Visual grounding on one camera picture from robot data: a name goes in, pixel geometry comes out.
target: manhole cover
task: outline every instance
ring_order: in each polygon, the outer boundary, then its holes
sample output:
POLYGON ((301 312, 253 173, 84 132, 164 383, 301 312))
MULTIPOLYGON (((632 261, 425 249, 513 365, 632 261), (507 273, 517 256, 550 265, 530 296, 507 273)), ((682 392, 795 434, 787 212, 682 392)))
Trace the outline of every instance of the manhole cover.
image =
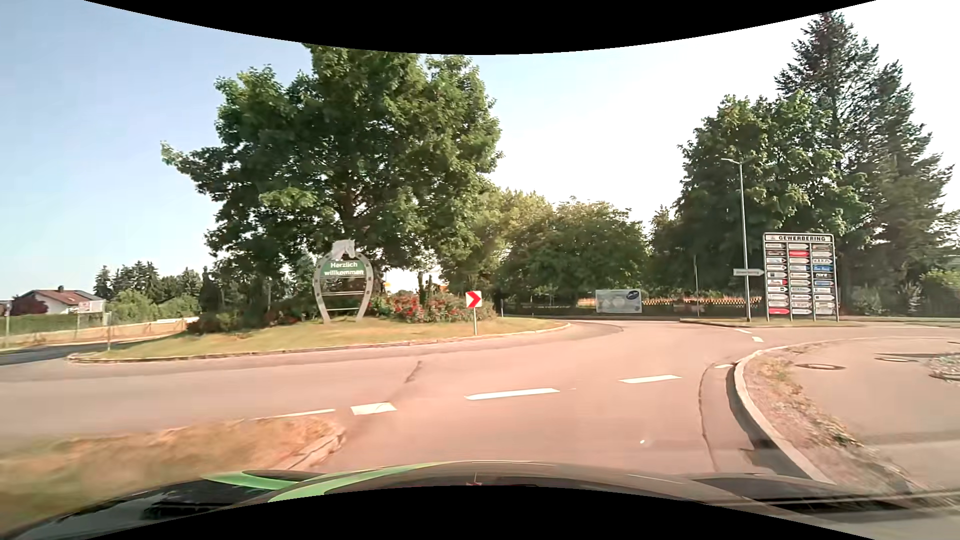
POLYGON ((826 369, 828 371, 834 371, 838 369, 847 369, 844 366, 835 366, 831 364, 794 364, 797 367, 805 367, 809 369, 826 369))

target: billboard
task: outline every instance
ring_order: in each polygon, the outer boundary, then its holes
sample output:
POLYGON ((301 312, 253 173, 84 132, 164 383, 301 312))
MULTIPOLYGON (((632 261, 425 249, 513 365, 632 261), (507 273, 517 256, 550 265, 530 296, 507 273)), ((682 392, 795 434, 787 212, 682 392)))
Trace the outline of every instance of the billboard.
POLYGON ((763 260, 768 319, 787 315, 840 320, 833 234, 765 233, 763 260))
POLYGON ((640 289, 600 289, 595 291, 597 313, 641 313, 640 289))

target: asphalt road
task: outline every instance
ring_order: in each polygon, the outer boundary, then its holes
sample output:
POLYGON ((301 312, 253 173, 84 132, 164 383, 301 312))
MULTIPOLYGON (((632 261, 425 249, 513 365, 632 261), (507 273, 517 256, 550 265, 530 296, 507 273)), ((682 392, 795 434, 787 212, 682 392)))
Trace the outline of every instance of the asphalt road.
POLYGON ((534 459, 763 472, 763 452, 731 413, 731 362, 805 341, 957 333, 603 321, 367 351, 141 365, 36 361, 0 367, 0 440, 325 411, 348 428, 328 470, 534 459))

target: red roof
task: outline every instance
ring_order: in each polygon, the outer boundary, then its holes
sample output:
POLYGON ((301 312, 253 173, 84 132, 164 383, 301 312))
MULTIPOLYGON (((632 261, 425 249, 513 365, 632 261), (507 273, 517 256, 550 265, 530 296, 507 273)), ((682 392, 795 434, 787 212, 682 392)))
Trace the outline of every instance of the red roof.
POLYGON ((39 294, 47 298, 52 298, 68 306, 78 306, 80 302, 89 302, 90 299, 86 298, 84 295, 78 293, 75 290, 64 290, 63 292, 58 291, 57 289, 34 289, 27 294, 39 294))

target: sidewalk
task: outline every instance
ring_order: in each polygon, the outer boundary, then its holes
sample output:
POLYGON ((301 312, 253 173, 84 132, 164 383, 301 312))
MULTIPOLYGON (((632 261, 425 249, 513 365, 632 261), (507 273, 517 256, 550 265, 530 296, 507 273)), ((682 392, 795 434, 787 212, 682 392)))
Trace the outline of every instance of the sidewalk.
POLYGON ((960 382, 929 375, 931 359, 949 354, 960 358, 960 339, 851 340, 797 356, 791 372, 808 398, 912 479, 960 488, 960 382), (845 369, 797 365, 804 363, 845 369))

